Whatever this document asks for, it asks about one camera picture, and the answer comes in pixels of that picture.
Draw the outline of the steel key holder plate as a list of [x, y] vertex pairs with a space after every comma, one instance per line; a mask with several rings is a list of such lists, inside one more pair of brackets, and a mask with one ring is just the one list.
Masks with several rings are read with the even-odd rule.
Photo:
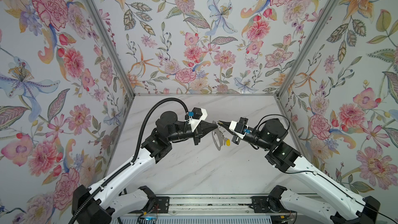
[[217, 126], [211, 133], [212, 140], [218, 151], [221, 151], [222, 147], [227, 145], [227, 138], [224, 136], [224, 132], [220, 129], [220, 126], [213, 121], [213, 124]]

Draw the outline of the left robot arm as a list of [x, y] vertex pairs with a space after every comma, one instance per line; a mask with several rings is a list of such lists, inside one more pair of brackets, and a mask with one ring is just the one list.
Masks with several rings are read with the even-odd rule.
[[205, 121], [206, 117], [206, 110], [202, 108], [188, 112], [184, 121], [179, 121], [172, 111], [164, 112], [155, 122], [152, 133], [139, 145], [137, 155], [104, 179], [74, 191], [70, 223], [110, 224], [130, 212], [144, 216], [154, 211], [157, 196], [149, 187], [138, 187], [130, 194], [123, 194], [123, 190], [160, 162], [174, 143], [192, 139], [198, 145], [201, 138], [217, 129], [215, 123]]

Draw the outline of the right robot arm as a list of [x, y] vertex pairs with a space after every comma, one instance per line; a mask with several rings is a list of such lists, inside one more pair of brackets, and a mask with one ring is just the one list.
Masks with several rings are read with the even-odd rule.
[[288, 130], [279, 119], [269, 119], [261, 130], [240, 121], [219, 121], [218, 124], [233, 135], [233, 142], [245, 141], [267, 151], [266, 160], [280, 172], [296, 178], [323, 200], [301, 197], [283, 186], [276, 186], [268, 195], [268, 208], [280, 208], [301, 213], [324, 224], [374, 224], [380, 202], [373, 197], [362, 197], [345, 188], [311, 164], [296, 149], [283, 140]]

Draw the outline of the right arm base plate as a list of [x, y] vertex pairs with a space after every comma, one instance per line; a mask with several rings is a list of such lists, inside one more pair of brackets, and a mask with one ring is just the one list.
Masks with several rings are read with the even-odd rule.
[[256, 214], [270, 213], [271, 207], [269, 205], [268, 196], [253, 196], [251, 197], [251, 204], [249, 206]]

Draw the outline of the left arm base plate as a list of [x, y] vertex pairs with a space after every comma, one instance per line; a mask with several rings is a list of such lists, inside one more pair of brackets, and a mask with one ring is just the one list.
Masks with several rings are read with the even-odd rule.
[[146, 213], [167, 214], [170, 197], [152, 197], [148, 200]]

